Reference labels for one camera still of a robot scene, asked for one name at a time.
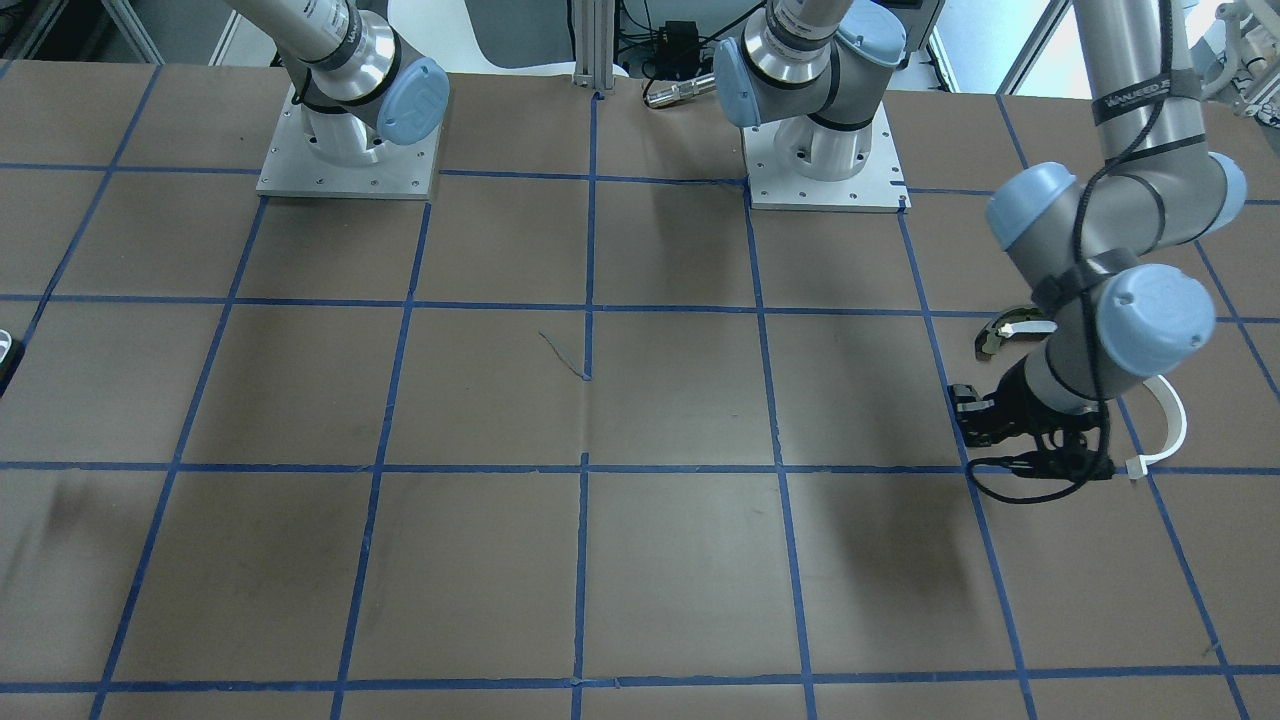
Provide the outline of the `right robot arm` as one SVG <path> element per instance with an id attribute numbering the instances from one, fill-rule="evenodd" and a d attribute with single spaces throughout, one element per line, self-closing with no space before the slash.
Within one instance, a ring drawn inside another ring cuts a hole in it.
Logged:
<path id="1" fill-rule="evenodd" d="M 434 149 L 451 79 L 374 9 L 356 1 L 232 1 L 276 45 L 293 94 L 289 136 L 343 168 L 421 161 Z"/>

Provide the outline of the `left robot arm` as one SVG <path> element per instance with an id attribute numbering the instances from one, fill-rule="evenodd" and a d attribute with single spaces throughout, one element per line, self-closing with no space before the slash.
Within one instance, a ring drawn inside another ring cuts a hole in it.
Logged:
<path id="1" fill-rule="evenodd" d="M 1108 429 L 1106 405 L 1176 368 L 1213 333 L 1208 291 L 1175 266 L 1144 264 L 1231 222 L 1247 181 L 1208 150 L 1201 83 L 1175 1 L 1079 1 L 1082 50 L 1094 95 L 1103 167 L 1078 179 L 1047 161 L 1012 177 L 986 219 L 1055 332 L 986 397 L 952 386 L 968 447 L 1018 436 L 1056 448 L 1019 457 L 1020 473 L 1073 482 L 1110 477 L 1085 433 Z"/>

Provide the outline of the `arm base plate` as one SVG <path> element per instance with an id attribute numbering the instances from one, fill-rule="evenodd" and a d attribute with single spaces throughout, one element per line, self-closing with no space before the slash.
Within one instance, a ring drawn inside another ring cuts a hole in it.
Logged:
<path id="1" fill-rule="evenodd" d="M 259 173 L 257 193 L 289 199 L 431 197 L 442 126 L 416 143 L 390 143 L 351 114 L 317 113 L 292 102 L 293 94 L 291 86 Z"/>
<path id="2" fill-rule="evenodd" d="M 756 210 L 896 213 L 911 208 L 884 105 L 855 131 L 808 117 L 742 131 L 751 206 Z"/>

